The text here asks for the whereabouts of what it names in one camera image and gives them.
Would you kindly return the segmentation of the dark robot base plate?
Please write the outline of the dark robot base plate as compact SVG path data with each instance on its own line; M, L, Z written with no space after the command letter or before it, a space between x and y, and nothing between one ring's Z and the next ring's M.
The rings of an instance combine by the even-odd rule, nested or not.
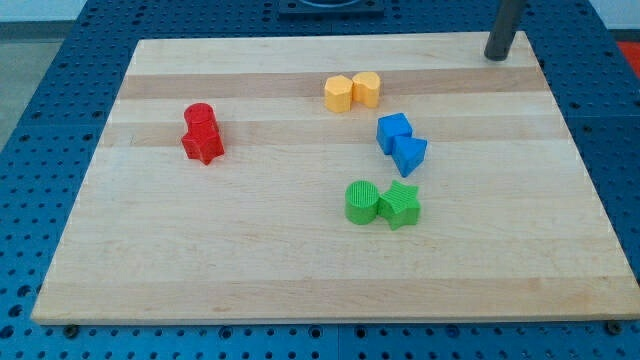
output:
M381 15L384 0L279 0L280 18L301 16Z

